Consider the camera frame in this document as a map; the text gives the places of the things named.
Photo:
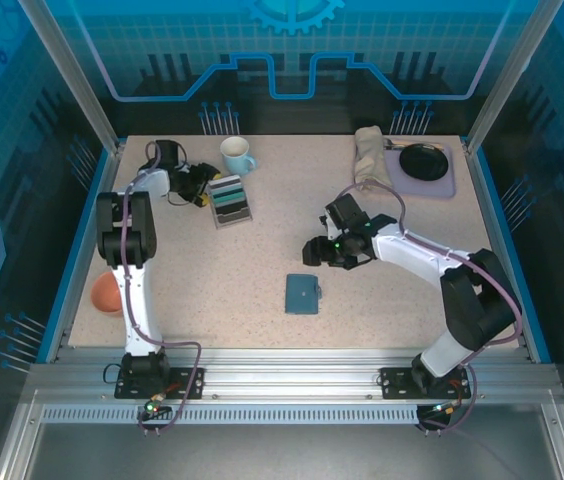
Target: beige cloth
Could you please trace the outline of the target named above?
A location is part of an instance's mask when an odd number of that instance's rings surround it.
[[[392,185],[384,160],[384,139],[380,127],[364,127],[355,132],[357,161],[353,178],[355,183],[375,180],[383,185]]]

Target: light blue mug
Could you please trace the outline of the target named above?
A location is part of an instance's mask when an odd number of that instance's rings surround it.
[[[220,152],[226,168],[233,175],[246,175],[258,166],[255,158],[249,155],[249,142],[242,137],[225,139],[220,145]]]

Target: black mounting plate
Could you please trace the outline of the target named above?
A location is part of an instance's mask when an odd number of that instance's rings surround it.
[[[384,400],[455,400],[457,390],[449,385],[451,380],[457,380],[462,385],[462,400],[471,398],[471,388],[466,369],[451,370],[438,385],[429,388],[427,395],[423,394],[411,375],[410,367],[381,368],[378,384],[382,387]]]
[[[166,398],[170,400],[182,400],[184,398],[184,391],[186,390],[186,386],[189,382],[189,376],[193,371],[192,368],[171,368],[169,371],[169,385],[174,383],[179,384],[180,386],[175,390],[170,391],[167,393]],[[204,390],[204,368],[198,368],[195,372],[195,381],[193,386],[191,387],[191,391],[189,392],[189,396],[187,400],[200,400],[202,398],[202,391]],[[160,392],[146,392],[142,391],[141,388],[138,387],[133,379],[129,378],[122,378],[122,371],[118,373],[118,379],[115,384],[115,393],[114,397],[118,399],[126,399],[126,400],[148,400],[153,395]]]

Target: blue border stripe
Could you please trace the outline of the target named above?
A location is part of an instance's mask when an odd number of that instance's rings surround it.
[[[38,351],[38,357],[36,359],[37,363],[45,363],[45,359],[51,349],[51,344],[53,343],[55,331],[59,327],[58,324],[60,322],[62,305],[64,304],[66,293],[69,289],[69,283],[71,281],[71,276],[73,275],[73,270],[75,269],[80,245],[82,244],[82,239],[86,233],[86,226],[89,222],[89,216],[91,214],[93,204],[95,203],[95,197],[98,193],[100,182],[102,181],[102,175],[104,173],[104,167],[106,166],[108,157],[109,153],[103,149],[102,154],[100,155],[100,160],[98,161],[98,167],[93,175],[89,194],[87,195],[86,202],[84,203],[84,209],[82,210],[82,216],[80,217],[78,228],[75,232],[75,236],[73,237],[73,244],[71,245],[69,258],[67,259],[66,266],[64,267],[64,273],[62,273],[58,293],[55,295],[51,315],[49,315],[49,322],[47,323],[44,337],[42,338],[42,344],[40,345],[40,350]]]
[[[529,322],[529,327],[531,328],[531,333],[533,334],[533,340],[535,341],[535,347],[538,352],[540,362],[551,363],[551,355],[549,354],[549,349],[546,346],[546,341],[544,340],[544,334],[542,333],[542,327],[540,326],[540,321],[538,320],[537,312],[533,306],[533,301],[531,300],[531,293],[529,292],[529,287],[526,284],[526,279],[524,278],[524,272],[522,272],[522,266],[520,265],[520,259],[518,257],[518,252],[515,249],[515,244],[513,243],[513,237],[511,236],[511,231],[509,230],[509,225],[506,223],[506,217],[504,216],[504,210],[502,209],[502,204],[500,203],[500,197],[497,190],[495,189],[495,183],[493,182],[493,176],[491,175],[491,170],[486,161],[486,156],[482,147],[478,149],[478,161],[480,162],[480,169],[484,174],[484,181],[486,183],[486,188],[489,191],[489,196],[493,202],[493,210],[495,211],[495,216],[500,226],[500,231],[502,232],[502,238],[504,239],[504,248],[506,253],[511,260],[511,265],[513,267],[513,275],[520,289],[520,295],[522,298],[522,305],[524,305],[524,311],[526,312],[526,317]]]

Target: robotic arm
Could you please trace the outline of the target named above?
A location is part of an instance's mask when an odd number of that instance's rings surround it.
[[[441,290],[446,331],[412,362],[413,380],[423,393],[513,323],[513,311],[488,282],[460,261],[423,245],[441,251],[448,248],[406,235],[396,219],[387,215],[370,219],[351,195],[327,205],[320,221],[327,236],[306,243],[302,250],[305,265],[326,262],[350,270],[377,259],[399,265]],[[493,252],[483,249],[475,254],[458,250],[453,253],[480,266],[515,298]]]

